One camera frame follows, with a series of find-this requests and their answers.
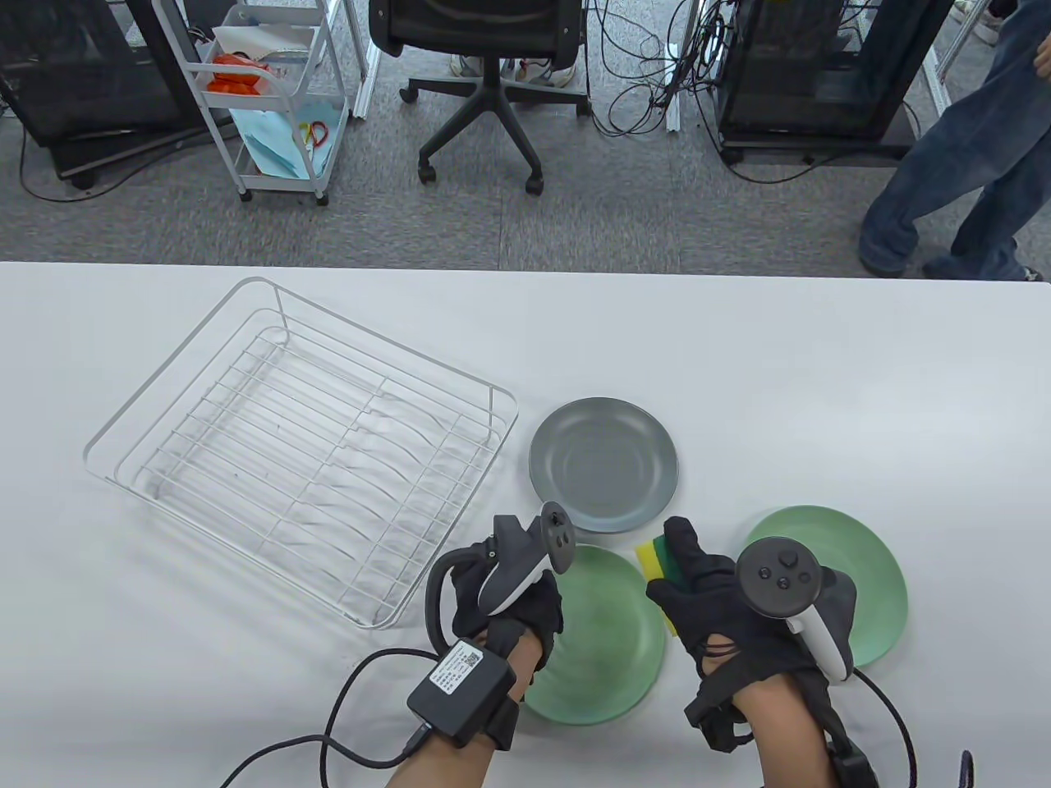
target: gray carpet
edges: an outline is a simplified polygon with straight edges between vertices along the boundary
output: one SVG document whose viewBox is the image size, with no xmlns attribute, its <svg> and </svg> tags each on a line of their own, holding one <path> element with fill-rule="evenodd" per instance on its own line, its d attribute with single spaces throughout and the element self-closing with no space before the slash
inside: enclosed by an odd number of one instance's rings
<svg viewBox="0 0 1051 788">
<path fill-rule="evenodd" d="M 610 7 L 663 35 L 677 1 L 613 0 Z M 638 32 L 618 20 L 609 26 L 616 40 L 639 47 Z M 341 60 L 353 85 L 356 72 L 342 27 Z M 597 25 L 592 27 L 597 42 Z M 943 30 L 943 50 L 954 29 L 950 22 Z M 972 39 L 952 72 L 956 95 L 981 81 L 991 54 Z M 638 69 L 623 56 L 610 62 Z M 528 167 L 511 141 L 495 119 L 483 118 L 434 157 L 438 181 L 424 187 L 415 172 L 417 148 L 458 100 L 424 94 L 406 105 L 397 88 L 409 74 L 445 74 L 447 67 L 444 56 L 421 51 L 384 58 L 368 121 L 347 133 L 327 208 L 280 193 L 257 193 L 243 205 L 211 146 L 179 153 L 98 200 L 42 203 L 18 186 L 21 126 L 0 120 L 0 257 L 863 275 L 854 257 L 859 224 L 890 171 L 827 167 L 779 186 L 745 183 L 722 167 L 698 128 L 692 102 L 683 103 L 680 133 L 660 129 L 616 140 L 600 137 L 572 107 L 522 110 L 544 165 L 539 199 L 523 190 Z M 583 85 L 582 71 L 581 60 L 574 86 Z M 604 113 L 625 84 L 603 71 L 593 46 L 597 110 Z M 928 126 L 933 108 L 922 80 L 909 100 Z M 622 102 L 616 117 L 626 122 L 643 107 L 640 91 Z M 796 169 L 748 165 L 742 171 L 768 180 Z M 55 180 L 46 153 L 32 141 L 26 172 L 38 191 L 76 193 Z M 924 221 L 918 262 L 951 243 L 972 202 L 973 195 Z M 1051 249 L 1051 212 L 1037 216 L 1019 243 L 1027 260 L 1043 267 Z"/>
</svg>

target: white table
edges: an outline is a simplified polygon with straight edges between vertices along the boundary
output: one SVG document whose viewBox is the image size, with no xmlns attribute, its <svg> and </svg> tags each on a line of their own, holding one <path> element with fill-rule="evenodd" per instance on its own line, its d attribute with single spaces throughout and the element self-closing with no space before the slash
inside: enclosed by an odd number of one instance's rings
<svg viewBox="0 0 1051 788">
<path fill-rule="evenodd" d="M 365 637 L 181 535 L 81 466 L 86 440 L 242 277 L 259 269 L 0 265 L 0 774 L 19 788 L 215 786 L 243 756 L 320 731 L 376 644 L 423 645 L 419 600 Z M 555 407 L 623 397 L 680 454 L 667 513 L 736 551 L 770 510 L 822 503 L 874 528 L 911 617 L 871 675 L 898 703 L 922 784 L 1046 780 L 1051 289 L 1015 284 L 265 270 L 292 290 L 515 392 L 521 418 L 452 542 L 538 506 L 530 437 Z M 615 547 L 653 536 L 659 523 Z M 426 665 L 363 679 L 337 727 L 393 754 Z M 489 785 L 754 788 L 755 752 L 714 753 L 682 708 L 697 678 L 671 644 L 626 717 L 594 728 L 523 718 Z M 834 690 L 883 784 L 898 732 L 863 687 Z M 238 784 L 316 784 L 313 747 Z M 333 786 L 382 785 L 345 763 Z"/>
</svg>

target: sticker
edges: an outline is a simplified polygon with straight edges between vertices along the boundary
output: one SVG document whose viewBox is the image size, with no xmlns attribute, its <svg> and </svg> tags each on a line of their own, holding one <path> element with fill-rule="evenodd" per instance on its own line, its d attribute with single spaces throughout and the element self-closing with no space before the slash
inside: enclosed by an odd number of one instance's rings
<svg viewBox="0 0 1051 788">
<path fill-rule="evenodd" d="M 461 640 L 449 649 L 449 654 L 431 671 L 429 678 L 442 692 L 452 694 L 479 662 L 481 662 L 481 649 Z"/>
</svg>

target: black glove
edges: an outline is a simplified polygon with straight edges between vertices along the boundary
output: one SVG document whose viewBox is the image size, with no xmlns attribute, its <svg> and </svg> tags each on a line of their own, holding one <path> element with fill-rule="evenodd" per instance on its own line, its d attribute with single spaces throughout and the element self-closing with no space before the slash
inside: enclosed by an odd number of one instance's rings
<svg viewBox="0 0 1051 788">
<path fill-rule="evenodd" d="M 664 537 L 688 588 L 677 587 L 669 580 L 652 580 L 646 596 L 660 605 L 675 625 L 682 645 L 697 662 L 701 678 L 704 678 L 701 669 L 704 657 L 727 654 L 718 647 L 708 648 L 708 636 L 715 634 L 734 641 L 736 648 L 730 654 L 792 666 L 806 662 L 784 621 L 760 616 L 748 607 L 737 587 L 734 560 L 701 549 L 689 520 L 669 517 L 664 522 Z"/>
<path fill-rule="evenodd" d="M 729 752 L 750 740 L 734 733 L 734 724 L 745 722 L 733 705 L 734 694 L 757 681 L 791 673 L 811 716 L 831 734 L 837 750 L 847 747 L 843 723 L 828 698 L 828 681 L 784 621 L 748 607 L 737 587 L 734 560 L 701 549 L 694 526 L 684 517 L 668 518 L 664 537 L 687 587 L 652 580 L 646 596 L 664 610 L 697 662 L 702 683 L 697 700 L 685 709 L 689 724 L 701 728 L 713 749 Z M 730 639 L 734 648 L 709 648 L 710 635 Z M 701 669 L 705 657 L 730 655 L 733 659 L 705 677 Z"/>
<path fill-rule="evenodd" d="M 537 664 L 540 670 L 548 664 L 548 657 L 555 645 L 555 635 L 562 631 L 562 597 L 555 584 L 552 572 L 527 588 L 506 610 L 496 616 L 482 616 L 478 610 L 478 592 L 494 566 L 489 557 L 489 547 L 477 542 L 468 549 L 477 552 L 477 560 L 462 561 L 452 571 L 453 587 L 456 589 L 456 615 L 453 617 L 453 635 L 457 638 L 474 638 L 483 629 L 489 629 L 487 647 L 507 657 L 524 634 L 532 629 L 540 639 L 543 656 Z"/>
</svg>

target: black metal cabinet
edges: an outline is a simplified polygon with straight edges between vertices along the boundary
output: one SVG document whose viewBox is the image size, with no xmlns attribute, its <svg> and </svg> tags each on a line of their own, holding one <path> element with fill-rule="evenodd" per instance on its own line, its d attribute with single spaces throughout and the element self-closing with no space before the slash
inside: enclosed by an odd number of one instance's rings
<svg viewBox="0 0 1051 788">
<path fill-rule="evenodd" d="M 716 89 L 723 145 L 877 150 L 951 5 L 741 0 Z"/>
<path fill-rule="evenodd" d="M 149 0 L 0 0 L 0 95 L 61 178 L 203 127 Z"/>
</svg>

